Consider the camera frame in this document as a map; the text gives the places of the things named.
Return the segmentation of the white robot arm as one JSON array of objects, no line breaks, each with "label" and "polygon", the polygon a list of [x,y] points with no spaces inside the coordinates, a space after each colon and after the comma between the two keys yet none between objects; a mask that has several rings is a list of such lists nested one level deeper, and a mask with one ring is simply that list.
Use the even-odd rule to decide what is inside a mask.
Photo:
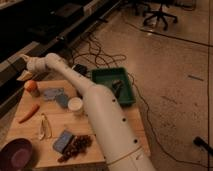
[{"label": "white robot arm", "polygon": [[29,57],[27,70],[31,73],[54,70],[82,95],[84,112],[110,171],[156,171],[109,88],[74,71],[55,53]]}]

